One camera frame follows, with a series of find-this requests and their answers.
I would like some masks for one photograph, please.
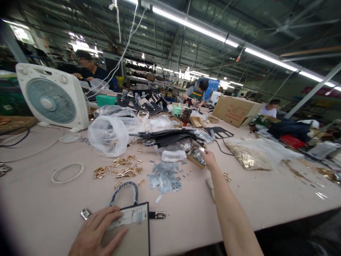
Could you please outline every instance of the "work table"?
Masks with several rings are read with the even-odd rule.
[[[237,128],[224,121],[207,126],[221,126],[237,139],[254,138],[248,126]],[[38,151],[61,135],[61,130],[51,128],[31,132],[14,149],[0,148],[0,160],[10,161]],[[88,137],[87,131],[82,131],[81,135]],[[231,153],[222,140],[218,143],[224,152]],[[298,160],[292,160],[293,168],[304,171],[304,176],[315,187],[296,178],[284,163],[272,171],[247,171],[234,156],[221,153],[216,142],[208,144],[207,148],[215,153],[222,172],[227,172],[232,179],[229,185],[255,231],[341,206],[341,188]],[[163,194],[156,203],[160,193],[150,189],[146,175],[152,173],[154,163],[150,160],[157,164],[161,160],[153,148],[140,144],[131,144],[120,157],[128,155],[136,155],[143,161],[141,174],[129,178],[135,183],[145,178],[139,186],[139,203],[149,201],[150,211],[166,212],[167,215],[163,220],[150,220],[152,256],[176,255],[222,241],[216,207],[206,185],[209,171],[200,170],[189,160],[185,160],[187,164],[184,165],[179,162],[179,170],[183,172],[175,177],[181,177],[182,189]],[[5,227],[22,254],[67,255],[84,222],[81,210],[88,208],[95,212],[110,203],[117,183],[114,174],[93,179],[93,171],[111,165],[113,160],[98,155],[93,146],[83,142],[57,142],[35,156],[8,163],[13,170],[0,178],[1,208]],[[75,162],[85,167],[80,177],[61,185],[50,181],[55,170]],[[315,182],[325,187],[318,187]],[[321,199],[316,192],[328,199]],[[132,205],[132,195],[130,188],[124,188],[115,204],[120,207]]]

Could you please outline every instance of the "electrical cable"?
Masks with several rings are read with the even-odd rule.
[[[140,22],[138,23],[136,29],[134,30],[134,32],[132,32],[132,30],[133,30],[133,28],[134,28],[134,24],[135,24],[136,11],[137,11],[137,5],[136,5],[136,8],[135,8],[134,19],[133,19],[132,26],[131,26],[131,29],[130,29],[129,39],[128,39],[128,42],[127,42],[127,46],[126,46],[126,48],[124,49],[124,52],[123,52],[123,54],[122,54],[120,60],[118,61],[116,67],[115,67],[113,70],[111,70],[111,71],[109,72],[108,76],[107,76],[106,78],[104,78],[104,79],[102,80],[102,82],[105,81],[105,79],[107,79],[107,78],[110,76],[110,74],[111,74],[112,71],[114,71],[114,72],[113,72],[111,78],[109,79],[109,81],[107,82],[107,84],[113,79],[113,77],[114,77],[116,71],[119,69],[119,65],[120,65],[120,63],[121,63],[121,61],[122,61],[122,59],[123,59],[123,57],[124,57],[124,54],[126,53],[126,51],[127,51],[127,49],[128,49],[128,46],[129,46],[129,44],[130,44],[131,37],[133,36],[133,34],[135,34],[135,32],[137,31],[137,29],[139,28],[139,26],[140,26],[140,24],[141,24],[141,21],[142,21],[142,19],[143,19],[143,17],[144,17],[144,14],[145,14],[146,9],[143,11],[141,20],[140,20]]]
[[[25,134],[25,136],[23,137],[23,138],[21,138],[18,142],[16,142],[16,143],[14,143],[14,144],[12,144],[12,145],[0,145],[0,147],[4,147],[4,148],[8,148],[8,147],[12,147],[12,146],[15,146],[15,145],[17,145],[17,144],[19,144],[20,142],[22,142],[28,135],[29,135],[29,132],[30,132],[30,127],[27,127],[27,126],[24,126],[24,127],[19,127],[19,128],[16,128],[16,129],[13,129],[13,130],[10,130],[10,131],[7,131],[7,132],[4,132],[4,133],[1,133],[0,134],[0,136],[2,136],[2,135],[8,135],[8,134],[10,134],[10,133],[12,133],[12,132],[16,132],[17,130],[21,130],[21,129],[23,129],[23,128],[26,128],[27,130],[26,130],[26,134]]]
[[[38,131],[38,130],[42,130],[42,129],[45,129],[45,128],[52,128],[52,129],[59,129],[59,130],[62,130],[62,132],[63,132],[62,136],[65,135],[64,129],[62,129],[62,128],[60,128],[60,127],[52,127],[52,126],[37,128],[37,129],[35,129],[35,130],[31,130],[31,132],[36,132],[36,131]],[[15,136],[13,136],[13,137],[10,137],[10,138],[8,138],[7,140],[5,140],[3,143],[8,142],[8,141],[11,141],[11,140],[13,140],[13,139],[15,139],[15,138],[17,138],[17,137],[19,137],[19,136],[21,136],[21,135],[23,135],[23,134],[21,133],[21,134],[15,135]],[[22,158],[18,158],[18,159],[16,159],[16,160],[11,160],[11,161],[1,161],[1,162],[3,162],[3,163],[16,162],[16,161],[23,160],[23,159],[26,159],[26,158],[28,158],[28,157],[34,156],[34,155],[36,155],[36,154],[38,154],[38,153],[40,153],[40,152],[42,152],[42,151],[48,149],[49,147],[51,147],[53,144],[55,144],[56,142],[58,142],[59,139],[60,139],[60,137],[59,137],[56,141],[54,141],[53,143],[49,144],[48,146],[46,146],[46,147],[44,147],[44,148],[38,150],[37,152],[34,152],[34,153],[29,154],[29,155],[27,155],[27,156],[24,156],[24,157],[22,157]]]

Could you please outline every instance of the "electric fan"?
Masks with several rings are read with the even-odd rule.
[[[26,103],[39,121],[76,130],[88,127],[86,100],[75,76],[26,63],[18,63],[16,71]]]

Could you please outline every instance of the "green container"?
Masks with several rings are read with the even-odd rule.
[[[181,117],[182,115],[182,107],[173,106],[173,116]]]
[[[99,107],[104,105],[117,105],[117,98],[108,95],[96,95],[96,101]]]

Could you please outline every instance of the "worker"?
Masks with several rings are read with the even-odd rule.
[[[213,152],[199,150],[207,169],[211,172],[216,208],[221,234],[228,256],[262,256],[256,235],[249,220],[223,177]],[[112,255],[124,235],[129,232],[121,229],[106,247],[101,246],[102,237],[111,224],[123,216],[117,206],[107,207],[94,213],[87,219],[78,232],[68,256]]]
[[[110,77],[107,78],[108,72],[105,69],[97,66],[95,60],[92,59],[90,53],[84,50],[77,50],[76,56],[79,64],[81,64],[83,67],[79,68],[80,73],[73,73],[75,77],[77,77],[78,79],[84,78],[89,82],[94,78],[105,81],[108,81],[110,79]]]
[[[279,107],[280,104],[281,104],[280,100],[271,100],[269,103],[262,107],[262,109],[259,112],[259,115],[264,114],[276,118],[277,108]]]
[[[205,102],[205,91],[209,87],[209,82],[207,80],[201,80],[197,86],[189,87],[186,92],[183,94],[184,103],[191,100],[192,105],[196,103],[196,101],[200,101],[198,106],[201,107]]]

